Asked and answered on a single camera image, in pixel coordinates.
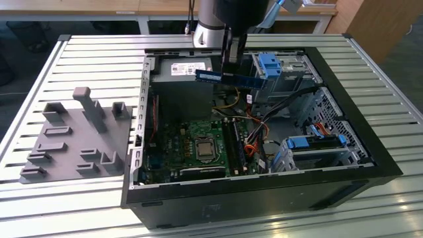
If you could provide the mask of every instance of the motherboard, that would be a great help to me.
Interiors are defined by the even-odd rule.
[[[149,153],[147,180],[163,183],[254,174],[243,151],[247,135],[243,119],[166,124],[161,148]]]

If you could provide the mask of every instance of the aluminum workbench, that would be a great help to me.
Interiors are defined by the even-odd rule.
[[[185,35],[73,36],[59,41],[0,144],[0,237],[418,237],[423,235],[423,116],[353,39],[342,35],[251,35],[249,46],[318,47],[405,175],[337,208],[150,231],[121,209],[123,176],[21,184],[47,102],[66,108],[78,86],[102,106],[138,113],[149,48],[191,48]]]

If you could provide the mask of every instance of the green motherboard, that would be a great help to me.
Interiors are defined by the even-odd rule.
[[[165,125],[161,133],[162,153],[149,157],[153,183],[171,182],[175,172],[187,168],[225,167],[226,176],[234,175],[222,127],[225,123],[213,120]],[[237,130],[243,140],[249,135],[245,120],[237,122]]]

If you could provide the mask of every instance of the power supply label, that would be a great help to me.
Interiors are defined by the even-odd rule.
[[[199,63],[174,63],[171,65],[171,75],[195,75],[197,69],[206,70],[205,62]]]

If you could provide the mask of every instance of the blue ram module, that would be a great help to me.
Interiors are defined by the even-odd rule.
[[[253,89],[263,89],[267,80],[254,77],[247,77],[238,74],[225,74],[219,72],[197,70],[197,81],[207,83],[222,83],[235,87],[245,87]]]

